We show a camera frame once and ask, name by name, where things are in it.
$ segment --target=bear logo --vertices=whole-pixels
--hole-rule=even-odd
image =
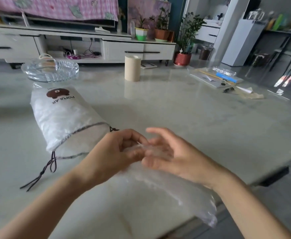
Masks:
[[[56,99],[59,96],[69,96],[69,91],[64,88],[53,89],[47,92],[48,97]]]

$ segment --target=drawstring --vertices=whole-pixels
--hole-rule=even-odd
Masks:
[[[54,173],[56,172],[57,169],[57,161],[56,161],[56,155],[55,155],[55,151],[53,151],[51,153],[51,158],[48,161],[48,163],[46,164],[46,166],[43,168],[43,170],[39,173],[39,176],[35,179],[33,179],[32,181],[30,181],[29,183],[25,184],[24,186],[21,186],[20,189],[23,189],[25,187],[27,187],[28,185],[31,184],[31,186],[27,189],[27,192],[40,180],[40,178],[42,177],[42,175],[45,173],[47,167],[50,165],[50,172]]]

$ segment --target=cabinet leg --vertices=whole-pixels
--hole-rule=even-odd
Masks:
[[[9,65],[12,69],[20,69],[22,63],[9,63]]]

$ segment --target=person's right hand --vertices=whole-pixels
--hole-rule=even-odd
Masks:
[[[222,179],[222,175],[229,172],[167,128],[149,127],[146,131],[159,135],[149,139],[151,145],[163,146],[173,155],[171,160],[161,157],[143,158],[142,164],[148,168],[172,173],[210,189],[215,189],[215,186]]]

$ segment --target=white and green pot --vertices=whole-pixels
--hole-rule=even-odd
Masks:
[[[136,29],[136,39],[139,41],[145,41],[148,30],[143,29],[143,28],[135,28],[135,29]]]

